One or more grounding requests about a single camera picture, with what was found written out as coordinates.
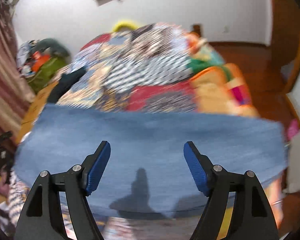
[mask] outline gray cloth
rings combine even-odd
[[[212,163],[252,170],[264,187],[285,169],[282,126],[262,119],[199,113],[105,113],[47,104],[18,147],[15,171],[31,186],[38,174],[67,171],[107,140],[111,156],[92,213],[133,219],[199,215],[207,198],[183,157],[193,141]]]

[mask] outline yellow object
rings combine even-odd
[[[133,21],[125,20],[125,21],[119,21],[113,28],[112,32],[118,32],[121,28],[128,28],[132,31],[140,28],[138,24],[134,23]]]

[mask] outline green cloth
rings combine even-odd
[[[61,57],[51,57],[46,63],[44,63],[37,73],[30,78],[27,78],[29,86],[37,94],[43,89],[53,77],[56,71],[66,65],[66,62]]]
[[[208,61],[203,61],[200,59],[192,58],[191,62],[187,65],[187,68],[191,68],[193,73],[197,74],[202,70],[207,69],[208,67],[212,67],[215,65],[212,65]],[[233,79],[231,71],[226,66],[215,66],[221,68],[221,70],[225,73],[227,82]]]

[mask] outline red fabric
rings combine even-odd
[[[138,111],[146,105],[147,99],[166,92],[182,91],[183,95],[194,98],[194,90],[188,81],[165,86],[136,86],[130,95],[127,111]]]
[[[92,41],[90,41],[89,43],[87,43],[86,45],[84,45],[81,50],[86,49],[87,47],[93,45],[93,44],[97,44],[97,43],[103,43],[103,42],[107,42],[109,41],[111,38],[111,34],[110,33],[105,33],[105,34],[101,34],[98,37],[94,38]]]

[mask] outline pink curtain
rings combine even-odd
[[[24,78],[20,78],[16,65],[17,43],[9,5],[0,1],[0,134],[11,130],[17,135],[23,116],[34,93]],[[14,138],[7,145],[15,148]]]

